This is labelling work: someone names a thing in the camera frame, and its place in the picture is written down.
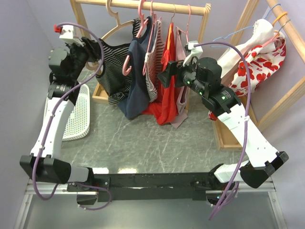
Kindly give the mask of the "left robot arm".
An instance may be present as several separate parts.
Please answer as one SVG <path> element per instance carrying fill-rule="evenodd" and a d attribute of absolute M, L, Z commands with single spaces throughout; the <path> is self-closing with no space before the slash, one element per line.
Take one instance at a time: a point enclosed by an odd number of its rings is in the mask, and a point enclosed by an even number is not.
<path fill-rule="evenodd" d="M 77 79 L 90 59 L 90 48 L 88 39 L 83 38 L 80 43 L 51 50 L 47 112 L 30 154 L 20 158 L 20 166 L 31 179 L 55 184 L 78 182 L 85 192 L 95 187 L 90 169 L 73 166 L 59 158 L 65 127 L 80 91 Z"/>

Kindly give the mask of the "white perforated plastic basket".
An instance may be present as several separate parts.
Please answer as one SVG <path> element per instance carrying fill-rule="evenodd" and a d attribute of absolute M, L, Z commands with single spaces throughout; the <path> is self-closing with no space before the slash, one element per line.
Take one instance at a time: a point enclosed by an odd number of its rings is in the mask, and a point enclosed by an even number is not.
<path fill-rule="evenodd" d="M 76 105 L 71 112 L 63 134 L 63 141 L 85 137 L 90 130 L 90 90 L 86 84 L 80 87 Z"/>

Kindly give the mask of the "wooden clothes rack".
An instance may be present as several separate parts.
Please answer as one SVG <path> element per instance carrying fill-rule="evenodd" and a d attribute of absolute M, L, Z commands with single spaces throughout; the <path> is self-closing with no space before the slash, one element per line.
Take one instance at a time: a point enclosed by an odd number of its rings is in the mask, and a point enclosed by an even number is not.
<path fill-rule="evenodd" d="M 138 5 L 140 3 L 137 2 L 132 2 L 130 3 L 130 6 L 127 6 L 126 9 L 138 9 Z M 88 27 L 85 15 L 82 9 L 83 4 L 87 5 L 97 5 L 97 6 L 105 6 L 105 1 L 104 0 L 71 0 L 70 1 L 74 16 L 76 18 L 76 21 L 84 26 Z M 143 10 L 150 10 L 151 6 L 151 0 L 148 0 L 143 3 L 142 9 Z M 189 14 L 189 9 L 188 5 L 179 5 L 175 4 L 176 6 L 176 14 Z M 123 8 L 122 3 L 120 4 L 117 0 L 112 1 L 112 7 L 117 7 L 117 8 Z M 203 40 L 203 35 L 206 29 L 206 25 L 209 19 L 210 11 L 211 11 L 211 4 L 207 3 L 203 7 L 198 7 L 198 6 L 191 6 L 192 9 L 192 14 L 191 16 L 201 16 L 202 20 L 199 26 L 199 31 L 198 31 L 198 36 L 197 36 L 197 41 L 201 42 Z M 166 13 L 173 13 L 173 3 L 160 3 L 156 0 L 153 0 L 153 10 L 154 12 L 166 12 Z M 95 90 L 92 95 L 92 99 L 94 102 L 98 104 L 108 104 L 108 95 L 104 88 L 100 85 L 97 84 L 95 87 Z"/>
<path fill-rule="evenodd" d="M 296 154 L 305 147 L 305 2 L 269 0 L 288 37 L 288 62 L 254 93 L 251 117 L 277 149 Z"/>

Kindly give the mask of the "black white striped tank top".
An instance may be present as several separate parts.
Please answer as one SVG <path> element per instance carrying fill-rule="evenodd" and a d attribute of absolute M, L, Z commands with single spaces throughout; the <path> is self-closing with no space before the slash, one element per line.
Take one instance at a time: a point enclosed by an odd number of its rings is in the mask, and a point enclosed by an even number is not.
<path fill-rule="evenodd" d="M 101 39 L 104 50 L 102 74 L 97 75 L 98 83 L 108 95 L 109 104 L 117 104 L 128 97 L 132 83 L 131 75 L 124 76 L 122 67 L 126 59 L 129 43 L 109 45 Z"/>

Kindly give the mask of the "red white striped top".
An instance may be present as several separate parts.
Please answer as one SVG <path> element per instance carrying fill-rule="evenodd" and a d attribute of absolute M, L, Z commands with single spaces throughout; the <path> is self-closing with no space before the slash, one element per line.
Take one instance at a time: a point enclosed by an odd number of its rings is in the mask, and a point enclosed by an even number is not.
<path fill-rule="evenodd" d="M 151 49 L 145 54 L 144 69 L 146 77 L 146 88 L 150 103 L 157 99 L 157 74 L 162 70 L 162 56 L 164 42 L 162 41 L 162 22 L 157 20 L 151 38 Z"/>

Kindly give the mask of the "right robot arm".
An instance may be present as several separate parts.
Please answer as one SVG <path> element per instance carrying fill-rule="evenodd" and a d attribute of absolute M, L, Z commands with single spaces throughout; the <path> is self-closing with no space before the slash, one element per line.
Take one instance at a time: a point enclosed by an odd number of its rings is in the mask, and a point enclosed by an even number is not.
<path fill-rule="evenodd" d="M 204 57 L 188 65 L 170 61 L 157 77 L 164 88 L 174 80 L 178 87 L 187 86 L 200 95 L 203 105 L 231 131 L 239 144 L 246 145 L 249 160 L 241 163 L 234 180 L 258 188 L 289 156 L 273 147 L 245 115 L 245 107 L 236 93 L 221 84 L 221 73 L 222 68 L 215 59 Z"/>

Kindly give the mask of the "mauve pink top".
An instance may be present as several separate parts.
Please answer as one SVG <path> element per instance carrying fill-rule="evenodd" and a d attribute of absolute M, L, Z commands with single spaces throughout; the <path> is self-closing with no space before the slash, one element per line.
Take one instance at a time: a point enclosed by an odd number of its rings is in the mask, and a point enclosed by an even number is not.
<path fill-rule="evenodd" d="M 184 47 L 182 45 L 182 40 L 181 40 L 182 32 L 183 31 L 180 30 L 179 27 L 175 28 L 175 60 L 176 61 L 184 60 L 186 58 L 185 50 L 184 50 Z M 175 101 L 176 101 L 178 115 L 171 122 L 171 125 L 176 129 L 187 118 L 187 113 L 185 111 L 185 107 L 186 107 L 187 99 L 188 99 L 187 93 L 188 93 L 188 88 L 186 86 L 175 87 Z"/>

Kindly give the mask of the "red floral white dress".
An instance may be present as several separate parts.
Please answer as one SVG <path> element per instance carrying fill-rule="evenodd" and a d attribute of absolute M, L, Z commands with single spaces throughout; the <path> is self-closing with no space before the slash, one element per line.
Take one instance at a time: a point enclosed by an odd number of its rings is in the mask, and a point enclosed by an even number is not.
<path fill-rule="evenodd" d="M 286 56 L 285 36 L 281 32 L 275 36 L 268 45 L 257 45 L 244 55 L 249 68 L 252 93 L 263 81 L 278 71 L 284 63 Z M 248 94 L 248 81 L 245 64 L 242 60 L 225 77 L 230 75 L 233 77 L 232 80 L 223 84 L 230 87 L 238 97 L 246 96 Z"/>

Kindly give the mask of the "orange hanger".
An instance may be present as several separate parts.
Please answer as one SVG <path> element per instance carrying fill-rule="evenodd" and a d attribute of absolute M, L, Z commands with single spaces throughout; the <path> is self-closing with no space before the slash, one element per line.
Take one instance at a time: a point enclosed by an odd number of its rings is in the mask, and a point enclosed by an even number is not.
<path fill-rule="evenodd" d="M 173 12 L 173 16 L 171 17 L 171 21 L 170 21 L 169 28 L 168 28 L 167 39 L 166 39 L 166 46 L 165 46 L 166 51 L 170 50 L 171 39 L 172 39 L 172 35 L 173 35 L 173 18 L 176 14 L 175 4 L 173 4 L 173 9 L 174 9 L 174 12 Z"/>

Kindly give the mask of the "orange hanger hook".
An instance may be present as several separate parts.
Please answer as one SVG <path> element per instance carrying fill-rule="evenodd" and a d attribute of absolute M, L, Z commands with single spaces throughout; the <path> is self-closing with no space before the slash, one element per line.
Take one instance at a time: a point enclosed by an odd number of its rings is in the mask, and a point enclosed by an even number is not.
<path fill-rule="evenodd" d="M 285 16 L 285 15 L 287 15 L 287 14 L 288 14 L 287 11 L 281 13 L 281 14 L 273 21 L 272 26 L 274 27 L 275 24 L 276 24 L 283 16 Z"/>

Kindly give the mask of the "black base bar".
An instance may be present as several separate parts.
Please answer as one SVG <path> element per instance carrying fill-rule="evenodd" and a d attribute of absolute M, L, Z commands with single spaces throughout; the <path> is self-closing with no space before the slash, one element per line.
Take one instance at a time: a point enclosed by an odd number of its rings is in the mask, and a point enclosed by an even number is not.
<path fill-rule="evenodd" d="M 223 191 L 211 172 L 95 174 L 92 186 L 110 191 L 112 200 L 205 200 L 206 191 Z"/>

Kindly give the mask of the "white garment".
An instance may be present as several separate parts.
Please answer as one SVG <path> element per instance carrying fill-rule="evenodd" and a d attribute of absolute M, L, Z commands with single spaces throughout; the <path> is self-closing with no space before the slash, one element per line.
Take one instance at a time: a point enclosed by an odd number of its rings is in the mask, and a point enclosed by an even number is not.
<path fill-rule="evenodd" d="M 253 34 L 251 38 L 243 44 L 237 45 L 236 48 L 243 54 L 247 54 L 257 45 L 263 45 L 271 40 L 275 35 L 273 25 L 265 20 L 259 19 L 254 23 Z M 218 65 L 222 68 L 221 79 L 223 79 L 239 63 L 241 57 L 232 48 L 226 50 L 217 60 Z"/>

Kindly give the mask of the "navy blue printed top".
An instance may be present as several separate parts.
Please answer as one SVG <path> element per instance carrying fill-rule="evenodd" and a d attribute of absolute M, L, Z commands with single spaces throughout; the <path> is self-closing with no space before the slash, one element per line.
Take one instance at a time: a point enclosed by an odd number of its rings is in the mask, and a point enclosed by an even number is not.
<path fill-rule="evenodd" d="M 133 38 L 128 54 L 131 65 L 131 86 L 128 97 L 118 103 L 118 107 L 127 119 L 134 119 L 140 115 L 149 104 L 149 95 L 146 88 L 146 79 L 142 73 L 145 55 L 152 30 L 152 18 L 147 17 L 146 31 L 141 38 Z"/>

